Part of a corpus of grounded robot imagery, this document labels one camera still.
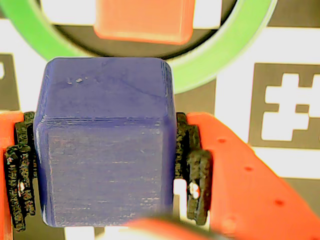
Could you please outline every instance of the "black and white pattern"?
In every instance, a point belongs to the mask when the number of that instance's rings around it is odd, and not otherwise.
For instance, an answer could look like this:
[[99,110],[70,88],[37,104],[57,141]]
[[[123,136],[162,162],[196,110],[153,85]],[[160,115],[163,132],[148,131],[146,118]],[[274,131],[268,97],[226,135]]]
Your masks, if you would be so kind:
[[284,178],[320,178],[318,4],[279,0],[269,26],[216,79],[215,116]]
[[320,149],[320,65],[254,67],[248,143]]

